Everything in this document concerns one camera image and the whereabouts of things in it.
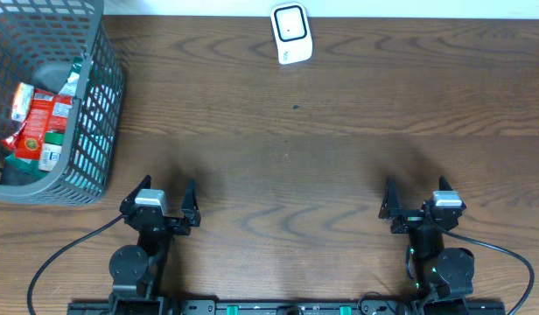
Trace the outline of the red snack packet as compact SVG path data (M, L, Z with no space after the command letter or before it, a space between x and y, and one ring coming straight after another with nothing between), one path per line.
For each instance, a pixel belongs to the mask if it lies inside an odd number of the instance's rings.
M14 156L38 160L44 144L62 145L72 107L72 96L36 89L17 138Z

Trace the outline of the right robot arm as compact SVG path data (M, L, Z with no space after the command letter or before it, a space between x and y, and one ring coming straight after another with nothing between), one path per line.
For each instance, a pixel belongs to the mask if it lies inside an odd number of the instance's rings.
M406 273L417 294L398 304L397 314L468 314L473 293L474 255L466 248L447 248L443 234L459 224L466 205L445 178L418 209L404 209L393 179L386 181L379 217L391 221L393 234L409 236Z

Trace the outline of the green-lid white jar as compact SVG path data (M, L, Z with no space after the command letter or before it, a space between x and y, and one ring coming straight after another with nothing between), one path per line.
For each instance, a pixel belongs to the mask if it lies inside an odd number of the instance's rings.
M64 135L61 133L47 132L42 145L38 169L42 172L50 172L59 162Z

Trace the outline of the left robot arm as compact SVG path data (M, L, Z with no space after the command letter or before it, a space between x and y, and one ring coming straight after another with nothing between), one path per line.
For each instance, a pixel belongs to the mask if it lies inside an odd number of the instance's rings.
M188 236L201 222L193 179L185 189L180 211L181 217L168 215L165 192L151 188L149 175L122 201L123 221L138 232L138 240L135 245L119 248L110 258L113 286L108 314L179 313L178 303L161 296L159 286L173 239Z

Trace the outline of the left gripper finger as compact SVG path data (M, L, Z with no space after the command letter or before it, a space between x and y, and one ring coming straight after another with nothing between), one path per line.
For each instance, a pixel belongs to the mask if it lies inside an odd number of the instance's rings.
M128 214L131 212L131 208L136 204L136 197L139 194L139 192L143 189L150 189L151 188L151 176L146 175L142 181L137 185L137 187L126 197L122 200L122 203L120 205L120 213L121 214Z
M201 215L196 199L196 182L194 179L189 181L185 189L185 196L180 209L192 227L198 227L200 225Z

